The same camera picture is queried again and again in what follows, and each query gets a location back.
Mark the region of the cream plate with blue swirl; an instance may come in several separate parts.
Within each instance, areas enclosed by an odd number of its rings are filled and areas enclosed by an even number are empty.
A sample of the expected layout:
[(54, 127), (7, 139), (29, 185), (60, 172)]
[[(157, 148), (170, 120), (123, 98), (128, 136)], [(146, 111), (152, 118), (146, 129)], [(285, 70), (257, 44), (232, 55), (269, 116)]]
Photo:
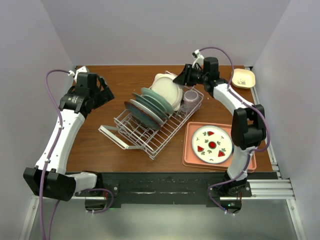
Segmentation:
[(173, 82), (175, 78), (176, 76), (170, 73), (158, 73), (155, 75), (151, 89), (165, 98), (173, 110), (177, 111), (183, 99), (183, 89), (180, 85)]

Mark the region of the purple translucent measuring cup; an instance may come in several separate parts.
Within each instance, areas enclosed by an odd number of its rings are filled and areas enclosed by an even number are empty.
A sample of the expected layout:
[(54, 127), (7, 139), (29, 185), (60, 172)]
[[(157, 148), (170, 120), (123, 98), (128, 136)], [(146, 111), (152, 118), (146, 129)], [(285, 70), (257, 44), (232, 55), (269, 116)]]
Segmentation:
[(188, 112), (198, 110), (200, 108), (200, 95), (195, 90), (188, 90), (183, 95), (183, 104), (186, 106)]

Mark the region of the small clear glass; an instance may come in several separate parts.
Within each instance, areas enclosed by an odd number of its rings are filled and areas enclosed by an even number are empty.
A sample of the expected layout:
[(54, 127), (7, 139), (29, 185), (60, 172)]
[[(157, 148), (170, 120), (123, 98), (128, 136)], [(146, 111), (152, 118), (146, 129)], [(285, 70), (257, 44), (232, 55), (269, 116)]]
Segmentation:
[(179, 121), (183, 121), (189, 114), (189, 107), (185, 104), (181, 104), (178, 111), (175, 114), (175, 118)]

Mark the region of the floral plate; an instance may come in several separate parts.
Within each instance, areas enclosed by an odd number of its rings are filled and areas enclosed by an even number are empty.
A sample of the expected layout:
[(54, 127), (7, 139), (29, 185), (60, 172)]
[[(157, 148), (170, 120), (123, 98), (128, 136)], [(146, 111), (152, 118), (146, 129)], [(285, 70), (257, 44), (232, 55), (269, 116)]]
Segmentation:
[(159, 95), (150, 88), (142, 87), (140, 90), (145, 99), (149, 100), (157, 107), (162, 108), (166, 114), (174, 113), (172, 105), (163, 96)]

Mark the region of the white wire dish rack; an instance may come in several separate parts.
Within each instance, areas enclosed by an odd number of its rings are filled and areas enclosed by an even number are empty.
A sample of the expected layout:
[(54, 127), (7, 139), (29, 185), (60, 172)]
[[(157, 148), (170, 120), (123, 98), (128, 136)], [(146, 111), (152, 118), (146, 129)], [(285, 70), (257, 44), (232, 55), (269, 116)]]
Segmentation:
[[(188, 90), (196, 91), (200, 96), (201, 106), (204, 99), (203, 93), (194, 87), (181, 87), (183, 96)], [(142, 150), (154, 160), (197, 110), (194, 109), (189, 112), (187, 117), (182, 121), (176, 119), (177, 111), (174, 111), (173, 114), (165, 113), (169, 119), (164, 121), (164, 125), (160, 130), (155, 130), (144, 126), (138, 119), (132, 117), (131, 113), (125, 107), (124, 111), (118, 117), (114, 118), (115, 126), (101, 125), (98, 130), (121, 149)]]

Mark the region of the white plate with red lettering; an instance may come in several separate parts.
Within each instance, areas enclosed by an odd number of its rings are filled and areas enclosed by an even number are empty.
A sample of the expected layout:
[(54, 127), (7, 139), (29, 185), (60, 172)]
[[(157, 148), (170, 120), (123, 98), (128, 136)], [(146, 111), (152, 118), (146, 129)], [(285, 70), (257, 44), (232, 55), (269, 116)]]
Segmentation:
[(124, 106), (132, 117), (150, 129), (160, 130), (165, 123), (156, 113), (133, 99), (125, 101)]

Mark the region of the plain teal green plate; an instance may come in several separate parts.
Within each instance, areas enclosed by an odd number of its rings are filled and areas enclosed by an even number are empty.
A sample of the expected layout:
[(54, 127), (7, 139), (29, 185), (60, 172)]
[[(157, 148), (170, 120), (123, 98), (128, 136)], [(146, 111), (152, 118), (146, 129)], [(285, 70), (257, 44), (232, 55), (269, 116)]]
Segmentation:
[(135, 99), (131, 99), (130, 102), (140, 108), (141, 110), (144, 110), (146, 113), (154, 113), (157, 115), (161, 120), (165, 121), (168, 120), (169, 117), (166, 115), (166, 113), (161, 110), (159, 107), (157, 107), (155, 104), (150, 102), (149, 100), (145, 99), (143, 96), (132, 93), (132, 95), (135, 97)]

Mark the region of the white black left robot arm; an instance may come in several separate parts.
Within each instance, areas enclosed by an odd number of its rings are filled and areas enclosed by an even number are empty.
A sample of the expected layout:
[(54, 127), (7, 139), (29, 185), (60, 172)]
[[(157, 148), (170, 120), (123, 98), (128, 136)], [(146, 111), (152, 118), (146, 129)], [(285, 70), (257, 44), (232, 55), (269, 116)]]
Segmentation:
[(104, 190), (96, 173), (67, 175), (66, 167), (76, 135), (88, 114), (114, 99), (102, 76), (91, 72), (70, 75), (75, 85), (55, 105), (58, 117), (49, 142), (35, 166), (27, 167), (23, 173), (35, 195), (65, 202), (84, 190), (92, 196), (99, 196)]

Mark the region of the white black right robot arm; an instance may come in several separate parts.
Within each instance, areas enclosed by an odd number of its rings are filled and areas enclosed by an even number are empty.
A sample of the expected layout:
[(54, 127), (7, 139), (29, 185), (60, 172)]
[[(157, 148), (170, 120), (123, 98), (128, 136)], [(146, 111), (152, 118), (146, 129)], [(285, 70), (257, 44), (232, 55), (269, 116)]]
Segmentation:
[(235, 196), (246, 187), (252, 155), (267, 136), (264, 107), (246, 101), (233, 91), (230, 84), (220, 77), (219, 61), (215, 57), (204, 58), (202, 65), (186, 64), (173, 81), (188, 87), (203, 85), (204, 90), (232, 114), (231, 139), (234, 150), (231, 165), (225, 172), (224, 181), (209, 186), (208, 192)]

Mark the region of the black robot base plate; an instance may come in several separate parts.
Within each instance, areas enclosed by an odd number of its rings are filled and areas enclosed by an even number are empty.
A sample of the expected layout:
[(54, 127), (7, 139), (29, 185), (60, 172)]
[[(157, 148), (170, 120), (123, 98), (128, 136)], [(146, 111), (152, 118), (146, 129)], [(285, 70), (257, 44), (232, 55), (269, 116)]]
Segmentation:
[(224, 184), (222, 172), (104, 172), (97, 186), (78, 197), (101, 197), (113, 208), (124, 204), (205, 205), (239, 209), (241, 198), (251, 197), (249, 181)]

